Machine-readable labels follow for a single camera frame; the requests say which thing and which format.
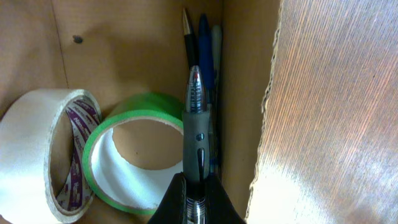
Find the blue pen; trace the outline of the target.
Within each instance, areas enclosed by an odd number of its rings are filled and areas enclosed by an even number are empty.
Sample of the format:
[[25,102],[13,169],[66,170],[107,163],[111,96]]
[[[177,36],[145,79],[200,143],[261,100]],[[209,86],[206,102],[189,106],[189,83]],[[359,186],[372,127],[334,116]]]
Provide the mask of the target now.
[[216,139],[213,122],[213,90],[215,88],[213,54],[211,46],[211,30],[206,14],[200,15],[198,25],[199,66],[206,89],[207,110],[209,111],[209,143],[210,143],[210,173],[218,173],[218,159],[216,155]]

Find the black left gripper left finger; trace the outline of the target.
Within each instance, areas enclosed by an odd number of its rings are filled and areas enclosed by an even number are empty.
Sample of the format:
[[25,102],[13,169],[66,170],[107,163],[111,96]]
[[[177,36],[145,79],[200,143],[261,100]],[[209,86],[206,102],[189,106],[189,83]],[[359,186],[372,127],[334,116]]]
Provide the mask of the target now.
[[186,181],[182,173],[173,176],[161,203],[148,224],[182,224],[186,210]]

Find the black Sharpie marker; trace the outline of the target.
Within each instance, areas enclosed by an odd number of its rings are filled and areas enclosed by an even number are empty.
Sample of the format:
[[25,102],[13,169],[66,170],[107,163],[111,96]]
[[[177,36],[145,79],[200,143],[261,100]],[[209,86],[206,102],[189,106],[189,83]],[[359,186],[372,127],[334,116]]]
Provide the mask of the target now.
[[222,51],[222,41],[223,33],[221,26],[215,25],[211,30],[211,40],[212,40],[212,54],[213,54],[213,68],[215,72],[215,86],[217,86],[220,79],[220,68],[221,68],[221,51]]

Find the dark grey pen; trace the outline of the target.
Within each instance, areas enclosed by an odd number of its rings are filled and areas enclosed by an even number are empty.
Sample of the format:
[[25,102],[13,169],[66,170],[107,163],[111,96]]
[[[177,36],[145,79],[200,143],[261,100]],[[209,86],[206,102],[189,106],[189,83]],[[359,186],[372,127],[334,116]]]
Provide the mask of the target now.
[[183,118],[183,174],[187,183],[186,223],[206,223],[205,179],[209,145],[205,86],[198,65],[190,69]]

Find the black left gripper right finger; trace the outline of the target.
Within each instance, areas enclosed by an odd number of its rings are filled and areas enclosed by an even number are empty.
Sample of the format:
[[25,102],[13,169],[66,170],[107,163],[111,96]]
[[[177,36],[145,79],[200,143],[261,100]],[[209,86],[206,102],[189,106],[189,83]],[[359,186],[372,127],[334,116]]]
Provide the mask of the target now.
[[205,180],[206,215],[209,224],[245,224],[234,209],[219,178],[209,175]]

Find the cardboard box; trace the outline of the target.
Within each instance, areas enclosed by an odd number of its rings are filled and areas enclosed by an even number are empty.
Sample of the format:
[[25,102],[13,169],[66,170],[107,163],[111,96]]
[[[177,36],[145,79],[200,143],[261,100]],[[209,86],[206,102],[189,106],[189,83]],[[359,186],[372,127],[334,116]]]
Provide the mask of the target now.
[[244,217],[279,1],[2,1],[1,112],[38,88],[86,89],[104,115],[145,91],[183,98],[182,11],[223,28],[222,181]]

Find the beige masking tape roll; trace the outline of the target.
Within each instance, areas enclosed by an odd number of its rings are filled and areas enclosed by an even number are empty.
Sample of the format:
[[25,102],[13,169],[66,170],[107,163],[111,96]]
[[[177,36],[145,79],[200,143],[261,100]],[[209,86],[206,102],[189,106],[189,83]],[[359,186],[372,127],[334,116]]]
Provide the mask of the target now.
[[[59,194],[52,187],[51,156],[61,117],[73,130],[72,164]],[[15,101],[1,120],[1,215],[11,223],[73,223],[94,193],[83,173],[83,150],[102,120],[87,90],[38,89]]]

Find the green tape roll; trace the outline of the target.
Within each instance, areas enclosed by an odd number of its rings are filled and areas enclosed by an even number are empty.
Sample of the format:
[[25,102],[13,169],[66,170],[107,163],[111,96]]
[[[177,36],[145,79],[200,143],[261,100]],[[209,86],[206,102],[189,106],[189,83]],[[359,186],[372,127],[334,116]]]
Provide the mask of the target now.
[[83,172],[98,198],[128,213],[156,211],[182,171],[182,110],[178,98],[155,92],[114,107],[83,151]]

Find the black pen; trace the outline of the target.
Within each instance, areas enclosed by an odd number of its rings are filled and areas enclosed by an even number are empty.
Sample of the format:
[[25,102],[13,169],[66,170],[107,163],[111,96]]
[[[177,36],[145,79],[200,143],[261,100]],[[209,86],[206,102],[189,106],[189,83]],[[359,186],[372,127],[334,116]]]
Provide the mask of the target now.
[[188,67],[191,68],[198,65],[198,47],[192,22],[186,8],[182,9],[182,24]]

